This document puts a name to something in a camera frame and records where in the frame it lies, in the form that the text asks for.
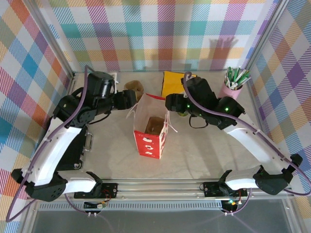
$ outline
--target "white table surface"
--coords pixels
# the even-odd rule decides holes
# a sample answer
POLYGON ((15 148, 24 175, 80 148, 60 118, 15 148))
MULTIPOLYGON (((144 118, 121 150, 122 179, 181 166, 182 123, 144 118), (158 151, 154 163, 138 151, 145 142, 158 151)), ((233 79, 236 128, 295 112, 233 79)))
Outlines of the white table surface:
MULTIPOLYGON (((224 71, 194 72, 206 78, 211 89, 218 95, 224 80, 224 71)), ((139 80, 146 93, 160 96, 163 72, 118 73, 123 90, 126 82, 139 80)), ((75 88, 83 86, 83 75, 78 76, 75 88)), ((245 86, 238 102, 256 122, 255 112, 245 86)), ((126 119, 129 110, 113 111, 104 121, 90 125, 94 134, 91 152, 86 152, 81 172, 92 171, 102 179, 113 178, 220 178, 228 169, 242 170, 259 165, 235 138, 209 125, 193 129, 189 116, 171 113, 171 123, 178 130, 169 129, 160 160, 140 156, 133 134, 133 115, 126 119)), ((202 119, 194 118, 194 126, 203 125, 202 119)))

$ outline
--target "red and white box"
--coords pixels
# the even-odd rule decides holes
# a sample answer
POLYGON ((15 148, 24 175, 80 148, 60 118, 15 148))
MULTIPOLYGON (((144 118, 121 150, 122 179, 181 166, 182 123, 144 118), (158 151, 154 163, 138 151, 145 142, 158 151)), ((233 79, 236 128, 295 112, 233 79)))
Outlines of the red and white box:
POLYGON ((160 159, 170 125, 170 112, 165 107, 165 98, 143 94, 126 118, 132 112, 134 112, 134 137, 138 153, 142 156, 160 159), (164 119, 160 135, 145 133, 150 117, 164 119))

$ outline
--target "pink cup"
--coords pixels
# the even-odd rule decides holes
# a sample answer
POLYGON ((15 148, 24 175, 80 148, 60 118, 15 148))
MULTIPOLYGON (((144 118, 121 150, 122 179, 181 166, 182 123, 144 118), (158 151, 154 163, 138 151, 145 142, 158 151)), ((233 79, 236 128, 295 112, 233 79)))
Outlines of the pink cup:
POLYGON ((223 83, 222 88, 220 89, 220 92, 218 94, 218 98, 221 98, 224 96, 230 96, 231 98, 236 100, 239 96, 239 93, 242 90, 242 87, 243 86, 239 87, 238 90, 231 90, 225 85, 225 83, 223 83))

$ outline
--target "pen holder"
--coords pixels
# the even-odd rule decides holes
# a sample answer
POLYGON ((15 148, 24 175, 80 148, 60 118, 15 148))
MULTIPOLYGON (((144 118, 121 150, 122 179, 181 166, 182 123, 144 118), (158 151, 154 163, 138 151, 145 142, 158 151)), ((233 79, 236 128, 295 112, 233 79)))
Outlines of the pen holder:
POLYGON ((237 99, 243 86, 240 86, 238 90, 231 90, 229 89, 225 83, 223 83, 222 88, 220 89, 220 92, 218 94, 218 98, 224 97, 224 96, 230 96, 233 99, 237 99))

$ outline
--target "silver handle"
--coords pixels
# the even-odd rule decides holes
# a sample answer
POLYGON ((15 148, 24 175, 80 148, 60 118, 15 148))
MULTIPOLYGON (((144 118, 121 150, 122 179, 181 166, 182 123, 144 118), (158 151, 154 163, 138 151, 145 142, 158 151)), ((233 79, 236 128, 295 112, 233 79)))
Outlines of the silver handle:
POLYGON ((90 132, 86 132, 86 136, 88 136, 88 135, 91 136, 91 139, 90 139, 90 142, 89 142, 89 148, 87 149, 87 148, 84 146, 84 151, 91 151, 91 150, 92 150, 93 134, 91 134, 90 132))

